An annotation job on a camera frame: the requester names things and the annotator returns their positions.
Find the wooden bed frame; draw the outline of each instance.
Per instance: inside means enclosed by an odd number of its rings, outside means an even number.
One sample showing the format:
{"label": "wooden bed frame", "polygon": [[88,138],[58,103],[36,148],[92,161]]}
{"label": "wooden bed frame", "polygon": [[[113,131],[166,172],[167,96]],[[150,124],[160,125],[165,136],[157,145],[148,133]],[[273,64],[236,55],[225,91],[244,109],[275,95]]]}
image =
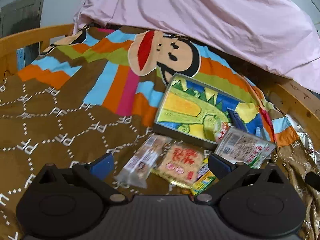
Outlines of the wooden bed frame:
{"label": "wooden bed frame", "polygon": [[[40,42],[40,52],[50,39],[71,35],[73,24],[42,27],[0,39],[0,81],[17,72],[16,50]],[[310,135],[316,150],[320,149],[320,100],[293,80],[248,65],[241,71],[250,78],[281,111],[290,114]]]}

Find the metal screw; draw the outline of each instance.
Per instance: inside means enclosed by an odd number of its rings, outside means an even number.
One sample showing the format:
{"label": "metal screw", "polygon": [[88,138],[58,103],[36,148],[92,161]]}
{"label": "metal screw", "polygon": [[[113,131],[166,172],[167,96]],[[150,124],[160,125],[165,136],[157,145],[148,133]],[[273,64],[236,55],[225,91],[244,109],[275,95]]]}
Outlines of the metal screw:
{"label": "metal screw", "polygon": [[209,201],[212,200],[212,197],[209,194],[202,193],[202,194],[197,196],[197,200],[201,201],[201,202],[209,202]]}
{"label": "metal screw", "polygon": [[113,202],[122,202],[125,200],[125,196],[122,194],[113,194],[110,196],[110,200]]}

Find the red mouth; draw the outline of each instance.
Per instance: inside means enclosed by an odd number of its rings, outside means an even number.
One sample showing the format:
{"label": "red mouth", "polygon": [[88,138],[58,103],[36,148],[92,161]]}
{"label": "red mouth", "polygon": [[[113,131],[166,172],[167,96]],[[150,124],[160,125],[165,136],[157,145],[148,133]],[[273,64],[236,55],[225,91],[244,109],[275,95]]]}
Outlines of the red mouth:
{"label": "red mouth", "polygon": [[140,43],[138,49],[138,63],[140,70],[143,69],[150,55],[152,39],[154,35],[155,31],[147,31]]}

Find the snack package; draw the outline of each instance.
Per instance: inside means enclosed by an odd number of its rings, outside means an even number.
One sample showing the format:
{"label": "snack package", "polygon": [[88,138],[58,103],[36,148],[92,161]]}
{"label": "snack package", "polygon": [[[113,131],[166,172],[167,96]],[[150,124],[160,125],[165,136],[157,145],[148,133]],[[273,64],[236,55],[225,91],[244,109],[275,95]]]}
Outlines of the snack package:
{"label": "snack package", "polygon": [[208,158],[204,159],[202,167],[198,171],[196,182],[192,185],[190,192],[198,195],[204,191],[216,179],[208,167]]}
{"label": "snack package", "polygon": [[157,158],[162,153],[162,148],[170,141],[171,138],[166,136],[151,135],[131,157],[115,179],[128,185],[147,188],[146,179],[154,167]]}
{"label": "snack package", "polygon": [[204,156],[192,148],[174,143],[152,173],[171,184],[190,189],[196,182]]}
{"label": "snack package", "polygon": [[275,147],[272,142],[232,127],[214,153],[231,163],[244,162],[258,169]]}

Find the gray door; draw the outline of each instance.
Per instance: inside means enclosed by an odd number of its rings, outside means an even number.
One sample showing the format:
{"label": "gray door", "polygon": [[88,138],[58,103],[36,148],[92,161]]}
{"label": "gray door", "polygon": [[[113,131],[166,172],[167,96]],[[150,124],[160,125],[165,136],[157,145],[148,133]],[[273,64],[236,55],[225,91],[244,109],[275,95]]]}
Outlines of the gray door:
{"label": "gray door", "polygon": [[[39,28],[43,0],[16,0],[1,8],[0,38]],[[25,63],[30,64],[38,56],[38,44],[25,48]]]}

